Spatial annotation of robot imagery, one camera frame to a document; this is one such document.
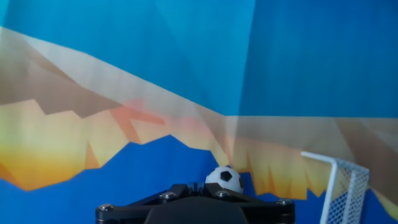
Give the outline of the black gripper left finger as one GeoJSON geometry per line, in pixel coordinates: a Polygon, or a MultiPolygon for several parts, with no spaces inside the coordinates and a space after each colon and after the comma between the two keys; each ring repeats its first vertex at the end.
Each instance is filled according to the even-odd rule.
{"type": "Polygon", "coordinates": [[[197,183],[173,184],[171,188],[125,206],[110,203],[96,208],[96,224],[144,223],[149,212],[160,205],[197,196],[197,183]]]}

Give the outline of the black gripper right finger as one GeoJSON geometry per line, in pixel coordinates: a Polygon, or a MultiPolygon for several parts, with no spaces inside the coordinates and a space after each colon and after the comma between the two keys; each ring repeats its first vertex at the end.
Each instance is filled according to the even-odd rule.
{"type": "Polygon", "coordinates": [[[265,202],[222,188],[219,184],[196,183],[196,195],[237,205],[249,223],[294,224],[295,204],[289,199],[265,202]]]}

